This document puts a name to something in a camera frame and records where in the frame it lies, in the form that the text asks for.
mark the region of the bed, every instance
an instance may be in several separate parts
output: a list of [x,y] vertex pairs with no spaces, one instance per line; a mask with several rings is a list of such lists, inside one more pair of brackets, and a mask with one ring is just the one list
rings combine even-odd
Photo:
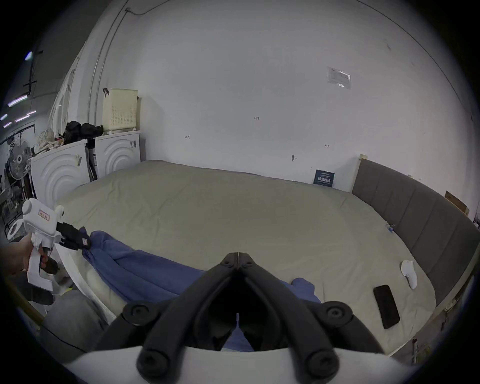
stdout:
[[[194,268],[207,270],[230,252],[246,252],[284,281],[303,277],[321,301],[348,304],[389,354],[448,299],[473,265],[480,241],[466,216],[423,187],[368,160],[360,163],[353,193],[147,161],[79,187],[59,204],[64,220],[77,228],[105,231],[133,249]],[[416,261],[415,290],[400,273],[403,260]],[[72,264],[94,296],[121,313],[125,302],[80,252],[72,253]],[[384,284],[400,314],[400,323],[387,330],[373,295]]]

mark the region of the white wall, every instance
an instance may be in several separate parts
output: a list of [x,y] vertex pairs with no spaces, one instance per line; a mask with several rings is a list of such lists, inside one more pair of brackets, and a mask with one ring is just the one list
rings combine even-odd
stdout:
[[[113,1],[85,45],[72,119],[101,123],[101,96],[93,115],[99,69],[123,13],[101,52],[100,46],[124,3]],[[354,0],[174,0],[145,16],[127,14],[99,89],[139,90],[147,159],[307,183],[322,169],[335,172],[335,188],[349,191],[357,159],[366,154],[440,194],[449,190],[473,217],[480,124],[468,83],[413,10],[394,1],[367,3],[420,41],[460,100],[412,37]],[[155,5],[127,4],[137,13]],[[327,82],[329,66],[351,75],[351,90]]]

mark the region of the paper notice on wall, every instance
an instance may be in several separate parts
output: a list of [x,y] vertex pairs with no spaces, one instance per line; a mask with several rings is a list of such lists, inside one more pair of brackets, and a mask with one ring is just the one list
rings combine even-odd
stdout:
[[351,89],[350,75],[338,69],[328,67],[328,82],[341,86],[342,88]]

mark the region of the black bag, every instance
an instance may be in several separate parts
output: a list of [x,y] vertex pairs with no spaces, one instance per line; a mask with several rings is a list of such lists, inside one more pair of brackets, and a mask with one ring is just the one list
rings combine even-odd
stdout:
[[77,121],[70,121],[63,134],[63,144],[76,143],[83,139],[94,139],[101,135],[103,135],[103,125],[96,127],[88,123],[80,125]]

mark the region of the blue sign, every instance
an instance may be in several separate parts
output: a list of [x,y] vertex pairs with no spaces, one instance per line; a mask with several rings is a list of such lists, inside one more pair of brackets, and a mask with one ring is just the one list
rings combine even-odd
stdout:
[[313,179],[314,184],[324,185],[325,187],[332,187],[333,186],[333,177],[335,173],[320,171],[317,169],[317,173],[315,173],[315,178]]

